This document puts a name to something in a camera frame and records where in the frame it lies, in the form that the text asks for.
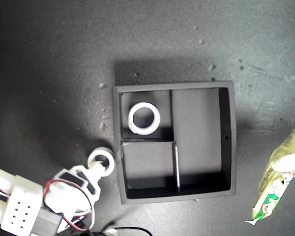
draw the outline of white wire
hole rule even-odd
[[[74,213],[74,216],[86,216],[91,212],[91,209],[85,210],[85,211],[81,211],[81,212],[76,212]]]
[[[91,230],[93,228],[93,226],[95,225],[95,209],[94,209],[94,204],[92,204],[91,206],[91,213],[92,213],[92,222],[89,226],[89,230]]]

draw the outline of black wire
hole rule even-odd
[[[117,228],[114,228],[115,230],[141,230],[143,232],[146,232],[149,236],[153,236],[151,234],[150,231],[144,229],[144,228],[140,228],[140,227],[117,227]]]

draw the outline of white circular mount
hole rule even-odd
[[[133,121],[134,114],[136,113],[137,110],[139,110],[141,108],[150,109],[154,115],[154,119],[153,119],[152,124],[146,128],[140,128],[140,127],[136,126],[136,124]],[[139,102],[130,109],[129,117],[128,117],[128,125],[129,125],[129,129],[135,134],[149,135],[149,134],[153,133],[158,128],[160,122],[161,122],[161,115],[160,115],[158,109],[151,103]]]
[[[110,175],[115,168],[115,160],[114,160],[113,154],[114,154],[113,151],[107,147],[96,148],[94,151],[92,151],[92,153],[88,157],[88,168],[89,169],[92,168],[93,164],[95,163],[95,158],[97,156],[103,155],[108,159],[109,166],[102,174],[102,177],[106,177]]]

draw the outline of gray tabletop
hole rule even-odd
[[[270,218],[244,222],[295,127],[295,0],[0,1],[0,168],[44,184],[112,146],[115,84],[210,80],[235,84],[236,195],[121,205],[113,172],[100,181],[95,229],[295,236],[295,180]]]

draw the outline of black box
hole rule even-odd
[[[160,125],[150,135],[128,127],[129,111],[138,102],[160,112]],[[114,121],[123,204],[235,194],[233,82],[115,87]]]

